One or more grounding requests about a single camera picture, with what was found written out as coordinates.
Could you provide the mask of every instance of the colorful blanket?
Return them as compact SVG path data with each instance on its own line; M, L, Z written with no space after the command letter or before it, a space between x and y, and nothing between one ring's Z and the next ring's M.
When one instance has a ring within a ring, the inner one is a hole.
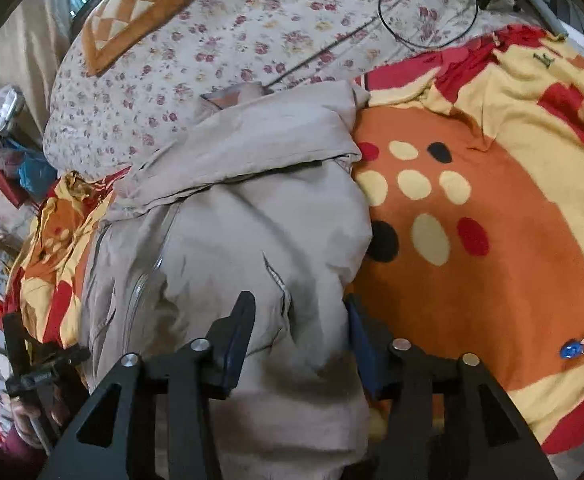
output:
M77 342L85 266L99 219L114 199L112 186L128 169L86 182L76 172L59 179L10 274L6 310L21 308L23 323L42 342Z
M396 336L478 354L547 453L584 441L584 58L510 26L363 78L373 240L353 288Z

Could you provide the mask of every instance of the bed sheet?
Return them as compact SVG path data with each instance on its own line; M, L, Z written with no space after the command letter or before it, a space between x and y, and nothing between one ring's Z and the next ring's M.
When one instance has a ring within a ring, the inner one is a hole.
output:
M438 44L467 28L473 2L395 0L393 26L414 42ZM198 94L241 81L270 84L361 26L273 88L352 78L412 56L373 20L376 6L377 0L195 0L99 77L87 75L78 37L54 83L44 152L58 170L102 178L185 135ZM461 41L523 21L480 12Z

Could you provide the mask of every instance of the cord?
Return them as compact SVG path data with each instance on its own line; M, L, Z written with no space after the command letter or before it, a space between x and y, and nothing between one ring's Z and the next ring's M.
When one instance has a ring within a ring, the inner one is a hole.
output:
M406 40L398 32L395 32L394 30L392 30L392 27L390 27L390 25L383 18L383 12L381 10L381 2L382 2L382 0L378 0L378 9L377 10L378 10L378 17L381 20L381 23L383 24L383 26L389 31L389 33L397 41L400 41L401 43L405 43L405 44L410 45L410 46L414 46L416 48L427 48L427 49L443 48L444 46L447 46L451 43L454 43L454 41L460 40L460 38L462 38L464 35L466 35L471 30L471 28L474 26L474 23L476 23L476 18L478 17L478 0L476 0L476 6L474 9L474 17L472 19L472 23L470 23L469 27L467 27L464 31L462 31L457 36L454 36L451 40L445 41L445 43L441 43L440 45L418 44L418 43L412 43L411 41Z

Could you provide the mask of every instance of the beige curtain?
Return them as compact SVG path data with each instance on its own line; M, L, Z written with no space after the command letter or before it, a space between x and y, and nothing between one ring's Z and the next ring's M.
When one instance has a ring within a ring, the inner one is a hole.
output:
M21 88L17 122L41 145L56 71L70 44L69 0L23 0L0 29L0 87Z

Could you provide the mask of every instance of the cushion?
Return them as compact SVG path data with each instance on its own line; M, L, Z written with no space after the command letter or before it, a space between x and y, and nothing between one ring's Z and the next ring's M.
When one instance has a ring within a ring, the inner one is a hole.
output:
M189 1L103 0L83 24L83 52L88 73L101 73Z

